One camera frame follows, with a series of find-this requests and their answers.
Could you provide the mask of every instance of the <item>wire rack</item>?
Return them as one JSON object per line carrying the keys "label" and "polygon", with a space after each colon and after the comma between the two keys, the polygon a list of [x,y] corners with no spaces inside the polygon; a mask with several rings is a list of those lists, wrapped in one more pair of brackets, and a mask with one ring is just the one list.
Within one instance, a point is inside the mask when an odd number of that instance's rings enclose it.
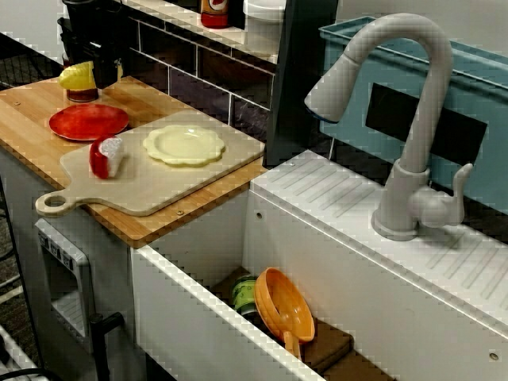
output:
{"label": "wire rack", "polygon": [[57,76],[61,66],[0,33],[0,90]]}

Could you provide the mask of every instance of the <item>red plate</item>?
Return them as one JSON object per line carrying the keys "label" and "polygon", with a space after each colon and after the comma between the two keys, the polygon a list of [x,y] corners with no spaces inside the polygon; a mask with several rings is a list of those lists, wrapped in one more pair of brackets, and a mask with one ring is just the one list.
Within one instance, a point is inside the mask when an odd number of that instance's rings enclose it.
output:
{"label": "red plate", "polygon": [[49,119],[49,128],[58,136],[90,141],[122,131],[129,124],[124,110],[106,105],[76,105],[61,110]]}

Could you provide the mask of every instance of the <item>gray faucet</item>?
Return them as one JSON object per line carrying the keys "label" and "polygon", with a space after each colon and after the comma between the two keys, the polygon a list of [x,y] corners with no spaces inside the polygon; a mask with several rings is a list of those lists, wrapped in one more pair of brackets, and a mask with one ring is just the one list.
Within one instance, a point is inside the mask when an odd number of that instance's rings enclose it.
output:
{"label": "gray faucet", "polygon": [[463,190],[472,164],[453,179],[453,197],[426,186],[430,148],[452,74],[452,47],[443,31],[429,19],[398,13],[374,20],[349,42],[339,60],[306,96],[310,111],[337,123],[344,114],[362,63],[378,45],[394,38],[417,41],[429,55],[430,69],[423,86],[409,136],[395,161],[371,223],[382,236],[409,241],[418,234],[418,222],[432,228],[458,225],[464,219]]}

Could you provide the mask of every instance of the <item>beige cutting board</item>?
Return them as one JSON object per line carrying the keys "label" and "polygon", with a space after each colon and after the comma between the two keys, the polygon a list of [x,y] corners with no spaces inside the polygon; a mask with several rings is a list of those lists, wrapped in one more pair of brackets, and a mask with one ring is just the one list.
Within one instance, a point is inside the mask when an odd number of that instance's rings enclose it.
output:
{"label": "beige cutting board", "polygon": [[[204,167],[172,167],[148,156],[143,140],[166,125],[199,125],[214,130],[225,142],[219,161]],[[37,213],[58,217],[85,203],[99,203],[133,216],[148,216],[205,185],[235,171],[263,154],[264,144],[234,128],[194,111],[184,110],[118,135],[126,157],[116,176],[99,179],[88,164],[90,145],[62,156],[69,187],[36,201]]]}

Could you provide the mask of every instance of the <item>white countertop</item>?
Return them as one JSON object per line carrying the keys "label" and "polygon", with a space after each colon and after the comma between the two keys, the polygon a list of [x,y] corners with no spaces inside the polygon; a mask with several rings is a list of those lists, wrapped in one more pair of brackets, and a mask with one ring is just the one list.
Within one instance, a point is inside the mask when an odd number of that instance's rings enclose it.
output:
{"label": "white countertop", "polygon": [[203,26],[201,15],[181,6],[165,2],[164,0],[123,0],[126,6],[177,25],[180,28],[190,30],[201,36],[210,38],[241,52],[251,54],[262,60],[277,64],[278,55],[266,55],[254,52],[244,43],[247,33],[238,28],[211,29]]}
{"label": "white countertop", "polygon": [[424,228],[412,241],[371,227],[383,187],[305,151],[251,189],[427,294],[508,338],[508,247],[465,225]]}

